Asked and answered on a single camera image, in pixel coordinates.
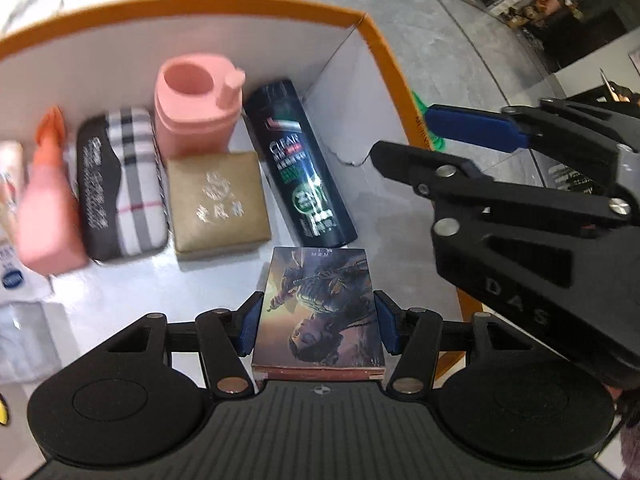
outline orange bottle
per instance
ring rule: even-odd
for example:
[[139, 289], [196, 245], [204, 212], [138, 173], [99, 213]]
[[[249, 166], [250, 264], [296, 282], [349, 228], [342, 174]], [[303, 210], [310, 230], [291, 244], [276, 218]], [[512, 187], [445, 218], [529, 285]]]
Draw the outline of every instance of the orange bottle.
[[78, 200], [66, 180], [62, 143], [65, 123], [59, 108], [40, 121], [29, 183], [18, 204], [15, 247], [20, 261], [39, 274], [84, 267]]

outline plaid pouch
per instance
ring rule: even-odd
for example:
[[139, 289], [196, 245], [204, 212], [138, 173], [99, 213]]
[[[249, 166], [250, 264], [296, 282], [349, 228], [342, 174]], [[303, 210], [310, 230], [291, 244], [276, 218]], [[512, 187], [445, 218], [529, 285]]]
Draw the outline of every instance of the plaid pouch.
[[87, 120], [76, 157], [89, 257], [108, 262], [163, 248], [168, 229], [149, 113], [124, 108]]

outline book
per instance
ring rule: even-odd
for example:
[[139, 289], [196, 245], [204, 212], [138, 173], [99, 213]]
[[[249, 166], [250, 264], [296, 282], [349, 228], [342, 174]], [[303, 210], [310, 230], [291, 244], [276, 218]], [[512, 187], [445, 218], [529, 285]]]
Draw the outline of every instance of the book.
[[364, 250], [274, 248], [252, 367], [258, 384], [383, 377]]

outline green rope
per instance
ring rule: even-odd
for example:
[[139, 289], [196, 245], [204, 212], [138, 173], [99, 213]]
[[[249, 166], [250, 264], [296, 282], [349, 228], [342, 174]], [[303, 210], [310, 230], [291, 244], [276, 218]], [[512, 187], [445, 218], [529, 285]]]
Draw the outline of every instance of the green rope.
[[[424, 117], [429, 107], [422, 102], [422, 99], [420, 99], [420, 96], [417, 93], [412, 91], [412, 94], [414, 96], [414, 101], [418, 107], [418, 110], [420, 110], [420, 113]], [[427, 131], [429, 133], [429, 139], [431, 140], [433, 149], [436, 150], [437, 152], [443, 152], [444, 149], [447, 147], [445, 140], [442, 137], [438, 137], [437, 135], [432, 134], [428, 129]]]

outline orange cap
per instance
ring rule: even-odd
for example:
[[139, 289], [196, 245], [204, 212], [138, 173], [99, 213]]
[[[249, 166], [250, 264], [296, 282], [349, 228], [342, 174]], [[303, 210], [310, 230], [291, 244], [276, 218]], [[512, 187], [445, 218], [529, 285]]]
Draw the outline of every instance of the orange cap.
[[62, 143], [65, 140], [65, 120], [57, 106], [44, 115], [36, 131], [36, 152], [33, 163], [45, 166], [62, 166]]

